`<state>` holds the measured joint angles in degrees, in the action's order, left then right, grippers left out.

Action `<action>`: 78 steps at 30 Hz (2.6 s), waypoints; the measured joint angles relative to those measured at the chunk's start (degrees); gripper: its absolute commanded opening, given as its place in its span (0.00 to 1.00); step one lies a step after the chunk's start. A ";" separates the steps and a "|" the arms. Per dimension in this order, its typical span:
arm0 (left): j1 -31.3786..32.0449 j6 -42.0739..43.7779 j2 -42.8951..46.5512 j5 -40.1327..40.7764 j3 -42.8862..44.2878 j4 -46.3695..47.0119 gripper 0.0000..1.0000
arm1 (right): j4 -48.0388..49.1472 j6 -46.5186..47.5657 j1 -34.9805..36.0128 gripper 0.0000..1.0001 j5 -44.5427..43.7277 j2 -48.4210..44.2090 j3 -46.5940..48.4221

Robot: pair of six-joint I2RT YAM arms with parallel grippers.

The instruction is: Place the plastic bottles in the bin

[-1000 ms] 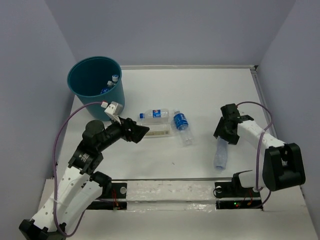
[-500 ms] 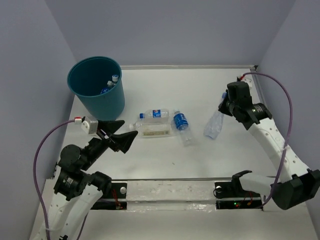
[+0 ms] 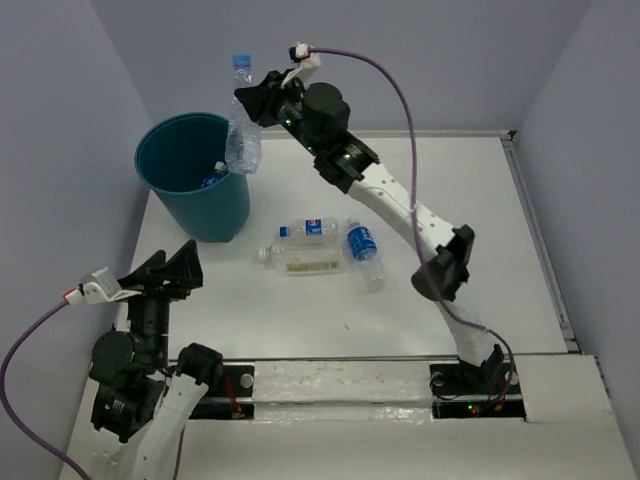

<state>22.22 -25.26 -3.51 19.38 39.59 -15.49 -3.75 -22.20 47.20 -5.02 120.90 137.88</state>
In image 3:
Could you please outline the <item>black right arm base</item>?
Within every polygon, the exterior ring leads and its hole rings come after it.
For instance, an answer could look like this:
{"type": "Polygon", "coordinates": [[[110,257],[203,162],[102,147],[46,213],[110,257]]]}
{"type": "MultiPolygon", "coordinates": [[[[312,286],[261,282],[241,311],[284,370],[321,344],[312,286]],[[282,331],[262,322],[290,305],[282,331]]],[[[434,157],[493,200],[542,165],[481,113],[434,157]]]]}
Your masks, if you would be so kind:
{"type": "Polygon", "coordinates": [[[526,419],[519,379],[510,372],[508,362],[488,383],[467,378],[460,363],[432,364],[429,373],[431,412],[436,420],[526,419]]]}

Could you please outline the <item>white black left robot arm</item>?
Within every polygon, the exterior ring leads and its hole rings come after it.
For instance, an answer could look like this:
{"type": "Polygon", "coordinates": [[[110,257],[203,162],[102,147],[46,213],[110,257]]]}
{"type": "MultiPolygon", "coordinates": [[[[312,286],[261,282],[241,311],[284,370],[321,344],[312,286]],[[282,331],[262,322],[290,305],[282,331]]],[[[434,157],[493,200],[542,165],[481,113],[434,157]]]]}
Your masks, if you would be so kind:
{"type": "Polygon", "coordinates": [[[127,329],[101,335],[91,352],[89,377],[98,385],[91,478],[160,478],[194,408],[219,388],[221,353],[191,343],[175,366],[168,360],[170,306],[203,282],[197,244],[189,240],[122,278],[103,268],[83,285],[90,305],[125,303],[128,321],[127,329]]]}

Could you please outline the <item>blue label white cap bottle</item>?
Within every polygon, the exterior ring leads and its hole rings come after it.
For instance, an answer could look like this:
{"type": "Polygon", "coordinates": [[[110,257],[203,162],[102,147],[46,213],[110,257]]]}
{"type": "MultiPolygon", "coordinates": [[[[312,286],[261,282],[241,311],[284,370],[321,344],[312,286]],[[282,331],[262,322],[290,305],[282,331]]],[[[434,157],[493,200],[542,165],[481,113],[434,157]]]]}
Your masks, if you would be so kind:
{"type": "Polygon", "coordinates": [[[223,161],[216,162],[213,166],[213,169],[203,178],[200,188],[208,188],[219,183],[227,175],[227,173],[227,164],[223,161]]]}

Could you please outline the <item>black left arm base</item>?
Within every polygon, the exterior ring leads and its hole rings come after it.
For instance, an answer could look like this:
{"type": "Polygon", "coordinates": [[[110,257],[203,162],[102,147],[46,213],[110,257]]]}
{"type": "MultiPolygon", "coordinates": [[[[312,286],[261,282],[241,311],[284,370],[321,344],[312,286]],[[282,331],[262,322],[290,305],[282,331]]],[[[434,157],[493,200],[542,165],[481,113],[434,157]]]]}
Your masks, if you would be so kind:
{"type": "Polygon", "coordinates": [[[150,377],[161,386],[157,409],[166,399],[171,379],[176,374],[190,375],[199,381],[196,388],[208,390],[188,412],[187,420],[250,420],[254,417],[253,387],[243,386],[241,377],[254,378],[255,369],[250,364],[225,365],[225,360],[176,362],[150,377]]]}

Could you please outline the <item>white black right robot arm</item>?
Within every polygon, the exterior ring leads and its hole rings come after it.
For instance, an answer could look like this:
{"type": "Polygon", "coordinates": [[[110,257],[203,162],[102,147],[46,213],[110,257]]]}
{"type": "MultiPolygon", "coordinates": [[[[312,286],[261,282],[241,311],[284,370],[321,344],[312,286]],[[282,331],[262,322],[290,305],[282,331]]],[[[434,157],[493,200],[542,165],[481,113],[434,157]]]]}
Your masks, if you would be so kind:
{"type": "Polygon", "coordinates": [[[416,252],[420,265],[413,288],[434,303],[454,339],[460,379],[482,392],[515,377],[515,359],[506,340],[477,321],[467,320],[456,303],[468,281],[475,233],[440,219],[417,201],[388,171],[378,155],[348,129],[350,107],[333,85],[304,85],[271,71],[256,86],[234,92],[250,120],[264,128],[283,127],[314,158],[329,184],[378,215],[416,252]]]}

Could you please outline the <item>crushed bluish blue cap bottle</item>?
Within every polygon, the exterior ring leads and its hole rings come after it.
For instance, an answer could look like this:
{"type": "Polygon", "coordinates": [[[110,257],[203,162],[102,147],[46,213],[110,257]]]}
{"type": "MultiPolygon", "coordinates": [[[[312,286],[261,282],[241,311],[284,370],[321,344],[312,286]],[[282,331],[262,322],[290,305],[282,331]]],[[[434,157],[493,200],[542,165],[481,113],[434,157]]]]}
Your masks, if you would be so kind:
{"type": "MultiPolygon", "coordinates": [[[[249,54],[232,57],[234,89],[251,87],[252,60],[249,54]]],[[[225,161],[230,172],[240,175],[255,174],[262,160],[261,128],[251,121],[236,96],[232,97],[228,118],[225,161]]]]}

